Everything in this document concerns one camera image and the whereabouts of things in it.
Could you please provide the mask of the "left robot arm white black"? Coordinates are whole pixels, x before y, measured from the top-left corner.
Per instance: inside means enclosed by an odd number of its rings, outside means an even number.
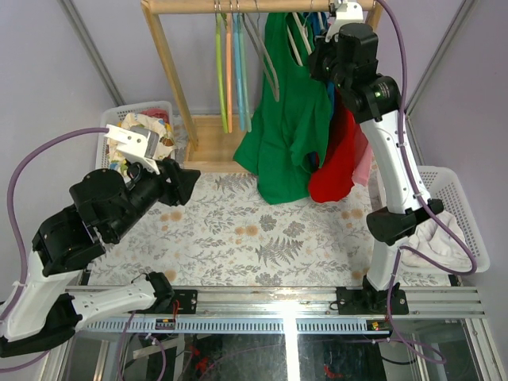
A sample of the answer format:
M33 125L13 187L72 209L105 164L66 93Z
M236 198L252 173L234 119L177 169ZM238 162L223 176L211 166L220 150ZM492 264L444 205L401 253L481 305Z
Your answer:
M89 324L127 312L165 313L175 292L162 272L149 272L135 283L109 291L72 294L67 285L106 253L158 202L183 206L201 173L182 169L172 159L150 172L129 166L129 182L110 169L86 175L69 190L72 205L44 221L33 238L27 282L7 314L1 356L51 350Z

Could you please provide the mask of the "green t shirt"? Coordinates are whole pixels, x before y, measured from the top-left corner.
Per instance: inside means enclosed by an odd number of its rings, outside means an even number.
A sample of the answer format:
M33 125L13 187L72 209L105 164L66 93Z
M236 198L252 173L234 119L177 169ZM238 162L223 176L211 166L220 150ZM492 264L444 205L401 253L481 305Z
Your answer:
M265 45L279 77L280 100L274 100L264 81L252 131L233 157L256 175L257 189L271 205L309 196L312 171L307 155L316 152L318 162L324 162L332 113L325 84L312 79L308 66L299 67L293 59L287 14L269 14L264 30Z

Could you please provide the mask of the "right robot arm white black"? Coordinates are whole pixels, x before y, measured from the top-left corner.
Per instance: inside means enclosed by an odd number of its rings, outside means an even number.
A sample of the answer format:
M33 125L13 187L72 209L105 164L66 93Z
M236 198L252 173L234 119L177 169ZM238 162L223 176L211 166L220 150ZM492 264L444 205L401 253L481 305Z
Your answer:
M418 225L429 220L416 196L420 194L435 214L444 209L425 186L418 185L416 190L411 186L407 172L416 163L405 166L398 142L404 134L399 125L401 94L393 78L378 72L378 42L372 27L362 22L331 26L317 39L309 58L311 76L339 90L345 108L366 136L387 197L385 207L367 216L374 248L362 287L337 288L341 315L408 314L406 294L392 278L399 247L408 243Z

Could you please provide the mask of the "cream white hanger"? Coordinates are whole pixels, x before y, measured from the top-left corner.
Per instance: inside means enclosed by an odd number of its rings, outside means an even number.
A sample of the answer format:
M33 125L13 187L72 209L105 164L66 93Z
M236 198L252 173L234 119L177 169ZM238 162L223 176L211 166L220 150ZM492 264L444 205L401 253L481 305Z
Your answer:
M291 54L299 67L308 64L310 55L314 52L314 28L311 12L291 12L286 17L287 38Z

